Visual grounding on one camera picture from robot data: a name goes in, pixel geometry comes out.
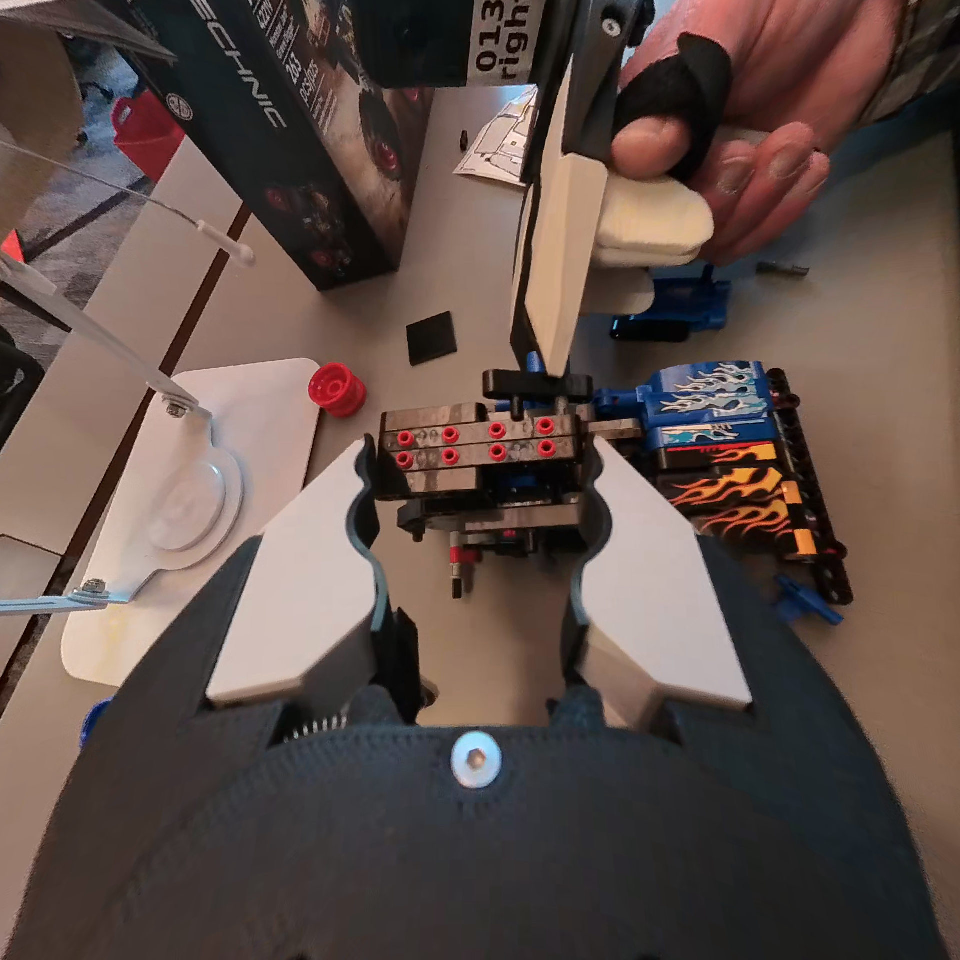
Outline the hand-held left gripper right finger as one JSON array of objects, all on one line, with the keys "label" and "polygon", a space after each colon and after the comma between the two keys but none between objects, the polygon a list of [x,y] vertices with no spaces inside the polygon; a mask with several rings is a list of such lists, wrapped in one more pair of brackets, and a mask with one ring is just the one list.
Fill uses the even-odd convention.
[{"label": "hand-held left gripper right finger", "polygon": [[646,731],[667,702],[744,712],[753,696],[690,522],[606,438],[584,455],[585,552],[566,609],[566,679],[613,726]]}]

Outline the blue panel piece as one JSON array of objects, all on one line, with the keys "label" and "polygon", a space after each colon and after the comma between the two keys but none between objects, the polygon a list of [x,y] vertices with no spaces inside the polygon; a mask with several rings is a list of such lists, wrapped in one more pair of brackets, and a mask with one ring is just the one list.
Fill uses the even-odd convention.
[{"label": "blue panel piece", "polygon": [[654,299],[645,311],[614,316],[609,336],[628,343],[687,342],[699,332],[724,330],[733,283],[714,278],[714,266],[687,277],[655,277]]}]

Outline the person's right hand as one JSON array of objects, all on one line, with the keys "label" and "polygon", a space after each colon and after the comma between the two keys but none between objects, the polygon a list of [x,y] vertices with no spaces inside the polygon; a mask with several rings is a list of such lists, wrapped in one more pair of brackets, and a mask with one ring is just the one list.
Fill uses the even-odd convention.
[{"label": "person's right hand", "polygon": [[721,45],[732,84],[723,124],[690,188],[712,211],[701,255],[717,267],[755,254],[808,211],[830,153],[882,86],[906,13],[900,1],[676,2],[625,63],[627,85],[679,52],[681,34]]}]

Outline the small blue lever piece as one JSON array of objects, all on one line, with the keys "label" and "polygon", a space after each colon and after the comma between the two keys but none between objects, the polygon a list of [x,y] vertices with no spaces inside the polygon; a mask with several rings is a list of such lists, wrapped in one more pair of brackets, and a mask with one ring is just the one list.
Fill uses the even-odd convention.
[{"label": "small blue lever piece", "polygon": [[813,589],[784,574],[777,575],[774,582],[777,586],[774,612],[781,622],[791,623],[799,618],[811,616],[820,618],[834,627],[844,622],[844,616],[834,610]]}]

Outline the instruction booklet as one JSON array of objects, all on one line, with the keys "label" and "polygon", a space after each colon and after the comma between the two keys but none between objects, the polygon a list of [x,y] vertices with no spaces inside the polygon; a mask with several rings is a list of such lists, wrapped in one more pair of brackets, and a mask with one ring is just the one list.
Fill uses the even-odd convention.
[{"label": "instruction booklet", "polygon": [[1,21],[99,42],[167,64],[177,61],[176,54],[149,33],[97,1],[2,1]]}]

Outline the black toy set box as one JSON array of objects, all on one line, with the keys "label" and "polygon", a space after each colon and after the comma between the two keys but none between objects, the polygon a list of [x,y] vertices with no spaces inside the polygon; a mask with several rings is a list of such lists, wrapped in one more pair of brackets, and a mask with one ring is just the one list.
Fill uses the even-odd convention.
[{"label": "black toy set box", "polygon": [[102,6],[174,55],[128,60],[318,291],[400,267],[434,93],[371,79],[353,2]]}]

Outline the red bin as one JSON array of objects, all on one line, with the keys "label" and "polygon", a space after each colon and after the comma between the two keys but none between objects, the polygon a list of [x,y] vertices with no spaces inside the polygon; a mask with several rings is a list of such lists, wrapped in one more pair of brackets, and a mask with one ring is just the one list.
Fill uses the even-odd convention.
[{"label": "red bin", "polygon": [[117,149],[157,183],[186,138],[179,123],[150,90],[117,99],[110,120]]}]

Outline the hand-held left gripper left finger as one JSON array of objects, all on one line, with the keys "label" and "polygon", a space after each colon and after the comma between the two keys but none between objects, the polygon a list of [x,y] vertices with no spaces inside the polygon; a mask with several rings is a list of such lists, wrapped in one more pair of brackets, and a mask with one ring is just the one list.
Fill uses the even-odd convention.
[{"label": "hand-held left gripper left finger", "polygon": [[341,710],[375,678],[392,615],[372,550],[376,466],[365,435],[267,524],[208,681],[213,705]]}]

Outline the person's right forearm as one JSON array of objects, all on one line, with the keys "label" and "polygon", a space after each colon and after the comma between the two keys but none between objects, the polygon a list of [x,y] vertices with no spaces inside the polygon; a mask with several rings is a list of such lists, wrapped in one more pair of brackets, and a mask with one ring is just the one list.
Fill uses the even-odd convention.
[{"label": "person's right forearm", "polygon": [[860,114],[865,128],[959,81],[959,2],[909,1],[879,89]]}]

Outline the black flat tile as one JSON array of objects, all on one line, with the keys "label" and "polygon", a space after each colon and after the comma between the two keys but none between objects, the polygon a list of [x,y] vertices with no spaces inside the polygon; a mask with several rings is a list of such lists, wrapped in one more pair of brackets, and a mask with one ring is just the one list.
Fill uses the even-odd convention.
[{"label": "black flat tile", "polygon": [[454,320],[449,310],[408,324],[405,333],[411,367],[423,366],[458,352]]}]

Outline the red wheel rim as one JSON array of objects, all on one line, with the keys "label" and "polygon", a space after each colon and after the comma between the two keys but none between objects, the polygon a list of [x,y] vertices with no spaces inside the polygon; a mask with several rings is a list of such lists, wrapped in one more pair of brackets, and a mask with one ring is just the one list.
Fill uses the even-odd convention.
[{"label": "red wheel rim", "polygon": [[359,377],[342,363],[320,366],[307,386],[309,399],[334,419],[347,419],[359,413],[367,400],[367,388]]}]

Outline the black beam with blue connector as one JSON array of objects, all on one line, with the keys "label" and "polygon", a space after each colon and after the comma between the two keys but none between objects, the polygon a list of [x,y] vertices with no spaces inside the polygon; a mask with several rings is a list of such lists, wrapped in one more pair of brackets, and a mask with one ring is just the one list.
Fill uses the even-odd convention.
[{"label": "black beam with blue connector", "polygon": [[561,376],[550,375],[536,350],[527,353],[523,369],[484,371],[482,388],[485,399],[507,403],[510,419],[515,423],[524,420],[528,404],[547,406],[560,401],[563,415],[569,403],[586,404],[594,398],[592,377],[570,371]]}]

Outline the toy truck model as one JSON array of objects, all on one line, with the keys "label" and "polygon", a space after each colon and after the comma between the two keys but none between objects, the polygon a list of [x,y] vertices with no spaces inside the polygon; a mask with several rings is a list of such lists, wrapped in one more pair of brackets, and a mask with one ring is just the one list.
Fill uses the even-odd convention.
[{"label": "toy truck model", "polygon": [[695,530],[740,554],[809,567],[834,611],[854,600],[799,417],[779,368],[756,361],[669,366],[592,402],[527,405],[520,422],[486,399],[388,411],[378,435],[381,501],[419,543],[449,538],[453,597],[487,554],[577,553],[585,455],[621,453]]}]

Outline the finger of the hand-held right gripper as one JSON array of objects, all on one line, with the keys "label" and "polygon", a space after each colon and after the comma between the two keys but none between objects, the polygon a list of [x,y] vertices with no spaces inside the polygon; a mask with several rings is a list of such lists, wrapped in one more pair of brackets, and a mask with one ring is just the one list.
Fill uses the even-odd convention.
[{"label": "finger of the hand-held right gripper", "polygon": [[546,374],[565,374],[592,262],[608,180],[604,162],[563,151],[570,60],[554,102],[538,178],[521,210],[511,282],[510,345],[518,363],[537,352]]}]

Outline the sticker sheet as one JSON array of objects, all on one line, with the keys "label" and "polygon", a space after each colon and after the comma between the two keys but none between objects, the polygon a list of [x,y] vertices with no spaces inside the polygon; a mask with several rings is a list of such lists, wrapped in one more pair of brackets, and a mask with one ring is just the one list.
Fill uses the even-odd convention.
[{"label": "sticker sheet", "polygon": [[514,91],[519,95],[482,127],[454,168],[455,175],[522,186],[524,157],[537,113],[537,88],[528,85]]}]

